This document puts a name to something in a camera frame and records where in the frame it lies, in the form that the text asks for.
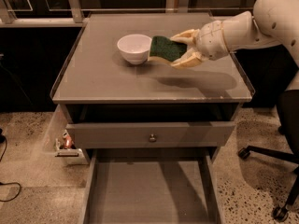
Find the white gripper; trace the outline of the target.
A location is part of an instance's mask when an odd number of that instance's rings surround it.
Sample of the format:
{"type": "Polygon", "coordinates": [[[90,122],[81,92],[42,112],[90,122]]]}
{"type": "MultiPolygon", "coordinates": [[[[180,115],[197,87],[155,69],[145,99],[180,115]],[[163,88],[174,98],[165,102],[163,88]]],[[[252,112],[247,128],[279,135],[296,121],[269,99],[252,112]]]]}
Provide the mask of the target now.
{"type": "Polygon", "coordinates": [[[200,30],[190,29],[173,35],[171,41],[196,46],[198,51],[186,52],[170,65],[176,69],[191,68],[206,61],[206,58],[216,61],[228,55],[229,51],[223,38],[221,21],[205,24],[200,30]]]}

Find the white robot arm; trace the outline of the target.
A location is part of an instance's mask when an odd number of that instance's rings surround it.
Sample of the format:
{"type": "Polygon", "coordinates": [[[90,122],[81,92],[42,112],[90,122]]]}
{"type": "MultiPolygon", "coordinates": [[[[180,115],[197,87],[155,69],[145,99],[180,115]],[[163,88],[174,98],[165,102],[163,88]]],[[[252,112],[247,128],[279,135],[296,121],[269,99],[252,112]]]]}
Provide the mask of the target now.
{"type": "Polygon", "coordinates": [[[299,0],[256,0],[253,10],[171,37],[190,49],[171,62],[177,69],[216,61],[239,49],[283,45],[299,65],[299,0]]]}

